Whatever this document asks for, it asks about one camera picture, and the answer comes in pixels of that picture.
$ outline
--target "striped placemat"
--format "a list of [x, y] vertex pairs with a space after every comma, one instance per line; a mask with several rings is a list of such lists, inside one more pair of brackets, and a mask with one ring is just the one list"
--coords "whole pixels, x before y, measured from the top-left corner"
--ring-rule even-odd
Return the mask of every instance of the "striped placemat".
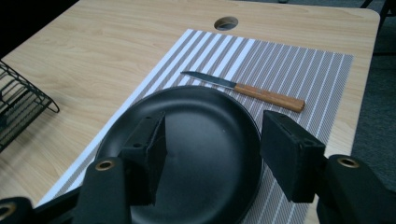
[[[93, 160], [101, 140], [117, 118], [145, 96], [170, 87], [204, 85], [216, 88], [239, 101], [259, 128], [262, 126], [262, 111], [274, 110], [288, 115], [327, 143], [352, 60], [351, 55], [335, 52], [187, 30], [39, 204], [79, 186], [85, 168]], [[291, 112], [183, 76], [180, 72], [184, 70], [200, 71], [305, 99], [306, 106], [300, 114]], [[288, 202], [271, 171], [265, 169], [258, 196], [243, 223], [303, 223], [307, 207], [307, 204]]]

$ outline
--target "knife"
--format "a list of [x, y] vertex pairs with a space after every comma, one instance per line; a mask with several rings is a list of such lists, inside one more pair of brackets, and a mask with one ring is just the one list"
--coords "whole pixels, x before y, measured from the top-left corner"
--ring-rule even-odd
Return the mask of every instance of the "knife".
[[220, 77], [213, 77], [204, 73], [194, 72], [194, 71], [183, 71], [180, 74], [195, 77], [203, 81], [210, 82], [215, 85], [245, 94], [247, 96], [251, 96], [256, 99], [263, 100], [264, 102], [284, 107], [286, 109], [292, 110], [297, 113], [303, 111], [305, 106], [304, 100], [292, 98], [287, 95], [282, 95], [271, 91], [261, 90], [241, 83], [231, 82], [229, 80]]

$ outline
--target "table surface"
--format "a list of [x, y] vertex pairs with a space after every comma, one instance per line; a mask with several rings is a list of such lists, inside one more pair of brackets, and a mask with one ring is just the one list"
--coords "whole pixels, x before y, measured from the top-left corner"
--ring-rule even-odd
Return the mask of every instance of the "table surface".
[[[218, 31], [219, 18], [238, 25]], [[0, 198], [36, 204], [189, 28], [354, 56], [326, 155], [349, 154], [379, 17], [360, 8], [219, 0], [80, 0], [3, 61], [61, 108], [0, 154]], [[311, 205], [307, 223], [316, 223]]]

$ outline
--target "nonstick pan surface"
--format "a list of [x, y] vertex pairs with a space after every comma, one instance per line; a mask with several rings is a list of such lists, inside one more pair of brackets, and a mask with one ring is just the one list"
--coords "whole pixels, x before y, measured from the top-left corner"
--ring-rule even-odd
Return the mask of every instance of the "nonstick pan surface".
[[168, 154], [156, 203], [132, 206], [133, 223], [241, 221], [262, 177], [260, 135], [246, 109], [223, 92], [189, 86], [153, 93], [115, 122], [96, 158], [117, 156], [136, 124], [162, 111]]

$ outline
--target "dish rack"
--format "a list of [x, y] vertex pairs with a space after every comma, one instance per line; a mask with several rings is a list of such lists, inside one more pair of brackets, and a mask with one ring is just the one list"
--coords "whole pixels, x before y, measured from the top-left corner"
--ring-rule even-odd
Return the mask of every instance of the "dish rack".
[[0, 152], [46, 108], [60, 111], [48, 95], [0, 60]]

